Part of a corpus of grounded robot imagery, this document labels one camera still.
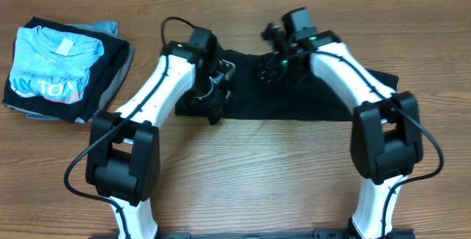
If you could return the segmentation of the black t-shirt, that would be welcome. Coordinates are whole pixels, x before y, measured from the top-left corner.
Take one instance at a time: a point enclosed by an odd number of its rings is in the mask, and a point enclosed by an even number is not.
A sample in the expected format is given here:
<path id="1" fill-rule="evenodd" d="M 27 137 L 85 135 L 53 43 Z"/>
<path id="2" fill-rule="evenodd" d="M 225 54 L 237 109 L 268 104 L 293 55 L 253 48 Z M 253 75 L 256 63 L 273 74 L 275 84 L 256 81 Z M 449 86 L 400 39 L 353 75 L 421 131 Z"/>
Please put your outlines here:
<path id="1" fill-rule="evenodd" d="M 269 54 L 221 50 L 219 57 L 235 64 L 235 74 L 224 85 L 229 96 L 222 111 L 213 114 L 208 103 L 181 99 L 176 115 L 249 120 L 351 121 L 355 107 L 377 102 L 396 92 L 395 75 L 363 68 L 345 46 L 307 55 L 307 68 L 288 72 L 281 82 L 265 85 L 261 66 Z"/>

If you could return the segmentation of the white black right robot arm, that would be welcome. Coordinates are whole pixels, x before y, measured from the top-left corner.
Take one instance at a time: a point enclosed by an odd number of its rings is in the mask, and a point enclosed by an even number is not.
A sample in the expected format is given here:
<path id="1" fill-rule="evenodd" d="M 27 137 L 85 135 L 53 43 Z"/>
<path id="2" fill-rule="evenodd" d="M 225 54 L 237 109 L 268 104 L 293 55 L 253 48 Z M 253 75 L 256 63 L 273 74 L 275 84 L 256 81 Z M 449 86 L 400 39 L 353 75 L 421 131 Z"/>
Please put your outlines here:
<path id="1" fill-rule="evenodd" d="M 267 86 L 297 73 L 322 80 L 353 117 L 350 155 L 361 176 L 355 212 L 343 238 L 415 238 L 412 229 L 392 225 L 400 183 L 423 158 L 422 138 L 414 126 L 418 103 L 398 93 L 362 66 L 334 32 L 319 32 L 304 7 L 286 13 L 282 26 L 267 24 L 261 38 L 271 53 L 258 67 Z"/>

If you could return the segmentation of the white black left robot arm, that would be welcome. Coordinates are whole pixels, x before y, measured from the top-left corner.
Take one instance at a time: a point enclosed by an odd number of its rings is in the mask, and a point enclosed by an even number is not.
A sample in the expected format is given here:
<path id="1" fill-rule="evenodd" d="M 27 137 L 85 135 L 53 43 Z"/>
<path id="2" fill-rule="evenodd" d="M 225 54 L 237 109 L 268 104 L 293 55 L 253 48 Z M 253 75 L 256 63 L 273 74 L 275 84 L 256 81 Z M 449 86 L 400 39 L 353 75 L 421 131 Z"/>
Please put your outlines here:
<path id="1" fill-rule="evenodd" d="M 160 173 L 160 128 L 176 104 L 219 121 L 235 66 L 219 60 L 218 50 L 209 29 L 194 27 L 188 42 L 163 47 L 157 68 L 125 105 L 93 119 L 85 179 L 111 206 L 117 238 L 158 237 L 150 196 Z"/>

